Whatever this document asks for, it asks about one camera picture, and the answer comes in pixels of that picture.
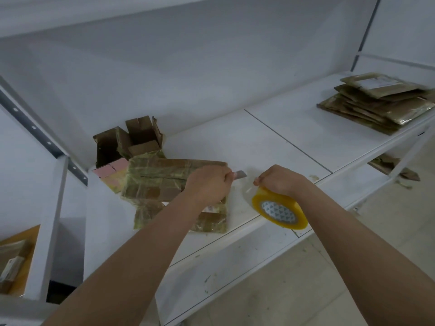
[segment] tape roll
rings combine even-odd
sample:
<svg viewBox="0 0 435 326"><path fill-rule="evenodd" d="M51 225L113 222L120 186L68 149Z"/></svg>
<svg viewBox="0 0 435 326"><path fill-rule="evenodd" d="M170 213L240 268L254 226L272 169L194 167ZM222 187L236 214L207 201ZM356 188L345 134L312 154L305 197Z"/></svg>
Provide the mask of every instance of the tape roll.
<svg viewBox="0 0 435 326"><path fill-rule="evenodd" d="M252 205L265 219L284 228L302 230L308 225L307 218L296 200L266 188L257 189Z"/></svg>

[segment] lower shelf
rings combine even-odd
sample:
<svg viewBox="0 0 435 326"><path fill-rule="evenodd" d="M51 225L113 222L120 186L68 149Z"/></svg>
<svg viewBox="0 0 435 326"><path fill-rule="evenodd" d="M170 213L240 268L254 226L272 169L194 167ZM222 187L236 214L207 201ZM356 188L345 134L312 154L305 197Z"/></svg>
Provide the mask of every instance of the lower shelf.
<svg viewBox="0 0 435 326"><path fill-rule="evenodd" d="M390 178L364 164L342 175L330 175L319 187L340 206L350 209L388 183ZM225 249L204 257L188 270L166 275L156 293L162 325L172 326L247 278L313 232L310 225L291 231L261 216L258 229Z"/></svg>

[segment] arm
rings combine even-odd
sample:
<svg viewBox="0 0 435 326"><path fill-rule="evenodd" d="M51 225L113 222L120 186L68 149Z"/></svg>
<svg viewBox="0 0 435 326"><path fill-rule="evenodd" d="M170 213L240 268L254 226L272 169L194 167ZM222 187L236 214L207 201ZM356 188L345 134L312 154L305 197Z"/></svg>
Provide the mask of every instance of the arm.
<svg viewBox="0 0 435 326"><path fill-rule="evenodd" d="M227 167L206 166L193 172L185 190L95 270L43 325L138 325L198 215L228 194L233 179Z"/></svg>
<svg viewBox="0 0 435 326"><path fill-rule="evenodd" d="M298 202L369 325L435 325L435 282L317 186L278 165L254 184Z"/></svg>

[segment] forearm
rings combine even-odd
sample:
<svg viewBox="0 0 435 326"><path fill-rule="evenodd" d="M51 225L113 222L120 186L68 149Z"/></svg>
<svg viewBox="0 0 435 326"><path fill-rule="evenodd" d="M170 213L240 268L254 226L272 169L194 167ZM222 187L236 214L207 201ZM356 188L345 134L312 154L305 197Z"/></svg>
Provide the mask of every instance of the forearm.
<svg viewBox="0 0 435 326"><path fill-rule="evenodd" d="M370 325L435 323L435 283L310 184L295 197Z"/></svg>
<svg viewBox="0 0 435 326"><path fill-rule="evenodd" d="M181 193L89 276L44 325L138 325L202 209Z"/></svg>

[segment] floor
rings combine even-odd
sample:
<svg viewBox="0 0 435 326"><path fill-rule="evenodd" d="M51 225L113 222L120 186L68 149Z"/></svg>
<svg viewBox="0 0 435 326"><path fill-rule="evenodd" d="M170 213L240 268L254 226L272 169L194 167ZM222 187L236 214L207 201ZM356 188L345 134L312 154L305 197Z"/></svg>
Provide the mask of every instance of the floor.
<svg viewBox="0 0 435 326"><path fill-rule="evenodd" d="M435 279L435 138L409 168L421 182L380 189L357 218ZM189 326L367 325L316 235L205 306Z"/></svg>

